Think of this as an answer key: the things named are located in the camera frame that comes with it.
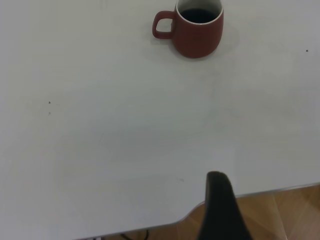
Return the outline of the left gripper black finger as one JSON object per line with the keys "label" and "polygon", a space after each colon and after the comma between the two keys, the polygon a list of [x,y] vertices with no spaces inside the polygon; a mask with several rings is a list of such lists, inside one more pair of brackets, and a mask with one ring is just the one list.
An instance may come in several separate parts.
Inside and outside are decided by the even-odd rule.
{"label": "left gripper black finger", "polygon": [[223,172],[210,171],[206,175],[204,218],[197,239],[252,239],[237,204],[232,184]]}

